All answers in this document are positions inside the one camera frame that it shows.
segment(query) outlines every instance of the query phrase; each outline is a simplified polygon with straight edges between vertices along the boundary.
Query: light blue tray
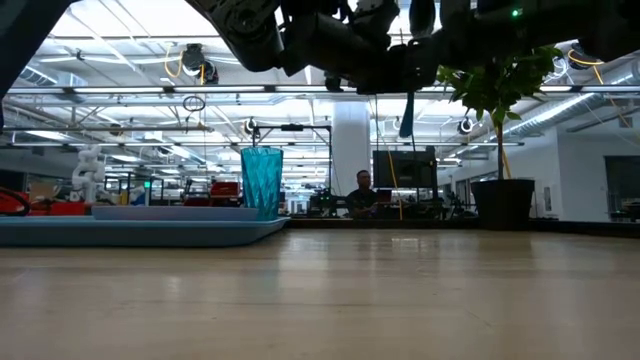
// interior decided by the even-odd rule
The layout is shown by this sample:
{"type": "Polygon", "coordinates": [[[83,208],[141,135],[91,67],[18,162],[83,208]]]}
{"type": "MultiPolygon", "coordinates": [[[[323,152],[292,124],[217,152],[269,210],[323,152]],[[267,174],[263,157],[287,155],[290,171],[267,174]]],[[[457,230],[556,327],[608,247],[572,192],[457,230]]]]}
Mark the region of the light blue tray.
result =
{"type": "Polygon", "coordinates": [[[274,221],[107,221],[84,217],[0,217],[0,246],[228,247],[282,229],[274,221]]]}

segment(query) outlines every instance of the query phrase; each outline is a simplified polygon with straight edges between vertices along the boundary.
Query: table surface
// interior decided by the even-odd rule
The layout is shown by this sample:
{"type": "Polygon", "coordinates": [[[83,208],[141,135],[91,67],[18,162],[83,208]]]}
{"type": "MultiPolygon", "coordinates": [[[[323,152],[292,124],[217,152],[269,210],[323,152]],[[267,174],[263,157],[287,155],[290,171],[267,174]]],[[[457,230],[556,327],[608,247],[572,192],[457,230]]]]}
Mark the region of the table surface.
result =
{"type": "Polygon", "coordinates": [[[0,249],[0,359],[637,359],[640,242],[289,230],[0,249]]]}

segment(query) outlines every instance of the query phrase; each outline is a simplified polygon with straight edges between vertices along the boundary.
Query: person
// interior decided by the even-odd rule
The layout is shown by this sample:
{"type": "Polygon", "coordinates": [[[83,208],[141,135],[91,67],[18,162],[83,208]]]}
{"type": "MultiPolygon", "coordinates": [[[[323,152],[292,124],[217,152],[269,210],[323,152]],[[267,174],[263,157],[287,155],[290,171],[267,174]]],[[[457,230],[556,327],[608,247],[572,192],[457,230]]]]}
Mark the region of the person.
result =
{"type": "Polygon", "coordinates": [[[358,189],[347,196],[349,215],[354,219],[368,219],[376,212],[377,195],[371,190],[371,174],[361,170],[356,174],[358,189]]]}

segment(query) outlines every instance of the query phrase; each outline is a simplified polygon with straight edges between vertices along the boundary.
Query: computer monitor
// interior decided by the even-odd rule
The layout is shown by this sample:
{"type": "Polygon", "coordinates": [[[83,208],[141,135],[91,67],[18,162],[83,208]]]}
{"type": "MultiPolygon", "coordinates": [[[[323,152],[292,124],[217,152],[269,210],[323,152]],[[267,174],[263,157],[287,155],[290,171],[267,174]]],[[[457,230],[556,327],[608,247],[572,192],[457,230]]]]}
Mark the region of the computer monitor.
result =
{"type": "Polygon", "coordinates": [[[388,151],[373,152],[373,185],[376,188],[429,188],[434,185],[437,163],[432,152],[391,151],[397,182],[394,184],[388,151]]]}

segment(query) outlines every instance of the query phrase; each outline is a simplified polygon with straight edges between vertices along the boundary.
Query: pillar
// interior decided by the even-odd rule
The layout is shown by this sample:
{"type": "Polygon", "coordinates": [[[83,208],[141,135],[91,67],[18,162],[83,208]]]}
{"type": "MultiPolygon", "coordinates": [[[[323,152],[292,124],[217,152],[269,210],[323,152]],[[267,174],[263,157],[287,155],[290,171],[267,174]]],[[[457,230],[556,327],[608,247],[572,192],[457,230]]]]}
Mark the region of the pillar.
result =
{"type": "Polygon", "coordinates": [[[333,106],[332,192],[347,196],[358,188],[358,171],[371,171],[369,106],[367,102],[336,102],[333,106]]]}

